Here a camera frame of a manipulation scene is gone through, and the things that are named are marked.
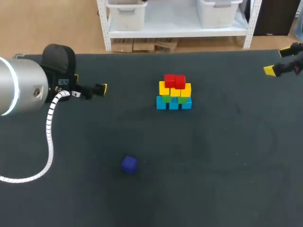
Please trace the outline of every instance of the shelf leg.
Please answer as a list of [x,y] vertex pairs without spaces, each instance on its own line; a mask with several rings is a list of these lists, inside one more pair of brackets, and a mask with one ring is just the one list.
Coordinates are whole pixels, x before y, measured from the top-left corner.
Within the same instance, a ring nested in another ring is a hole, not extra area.
[[100,22],[101,22],[101,27],[102,27],[102,32],[103,32],[105,49],[107,51],[111,51],[112,44],[111,44],[110,38],[108,36],[111,20],[110,20],[110,18],[109,18],[109,20],[107,20],[105,1],[106,0],[97,0],[97,4],[98,4]]
[[262,0],[254,0],[253,5],[250,8],[250,21],[248,24],[249,28],[248,28],[246,38],[244,41],[244,46],[243,46],[244,49],[250,48],[250,44],[251,44],[252,38],[254,36],[261,4],[262,4]]

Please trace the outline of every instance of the red block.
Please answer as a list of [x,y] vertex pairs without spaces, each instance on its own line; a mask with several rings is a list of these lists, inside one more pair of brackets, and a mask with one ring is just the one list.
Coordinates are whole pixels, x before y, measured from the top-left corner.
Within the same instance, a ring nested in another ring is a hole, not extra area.
[[175,88],[175,75],[166,74],[164,75],[165,88]]
[[185,76],[175,76],[175,89],[185,89]]

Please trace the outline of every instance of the white shelf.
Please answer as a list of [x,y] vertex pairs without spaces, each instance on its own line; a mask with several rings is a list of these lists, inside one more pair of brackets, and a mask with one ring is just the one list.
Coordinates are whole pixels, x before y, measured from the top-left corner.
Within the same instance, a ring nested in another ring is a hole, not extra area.
[[246,36],[248,23],[238,9],[233,26],[201,28],[196,0],[150,0],[146,6],[145,28],[140,31],[121,32],[110,27],[109,38],[166,38]]

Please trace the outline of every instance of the silver cylinder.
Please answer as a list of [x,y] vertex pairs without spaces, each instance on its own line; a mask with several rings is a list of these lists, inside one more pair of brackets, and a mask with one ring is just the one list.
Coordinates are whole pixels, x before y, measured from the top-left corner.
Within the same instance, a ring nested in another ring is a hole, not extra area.
[[47,93],[46,74],[36,62],[0,58],[0,115],[37,110]]

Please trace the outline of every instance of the black cabinet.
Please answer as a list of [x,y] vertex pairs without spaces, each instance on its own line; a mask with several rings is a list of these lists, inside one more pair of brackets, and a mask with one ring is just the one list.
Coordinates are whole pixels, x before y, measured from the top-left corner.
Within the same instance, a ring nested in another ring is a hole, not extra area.
[[299,4],[300,0],[263,0],[254,35],[288,35]]

